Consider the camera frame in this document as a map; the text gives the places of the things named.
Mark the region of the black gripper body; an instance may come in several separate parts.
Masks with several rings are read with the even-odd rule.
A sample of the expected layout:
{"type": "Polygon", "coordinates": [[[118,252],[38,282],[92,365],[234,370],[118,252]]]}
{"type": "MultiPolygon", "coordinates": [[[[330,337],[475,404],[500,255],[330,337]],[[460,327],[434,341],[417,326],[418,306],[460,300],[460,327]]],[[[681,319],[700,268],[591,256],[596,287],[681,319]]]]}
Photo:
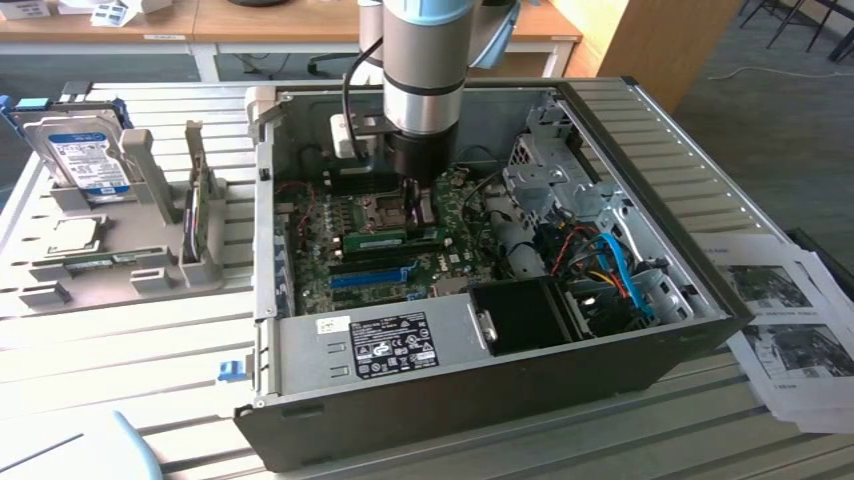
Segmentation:
{"type": "Polygon", "coordinates": [[[414,135],[398,131],[388,134],[388,163],[409,179],[436,179],[448,167],[456,146],[459,126],[438,133],[414,135]]]}

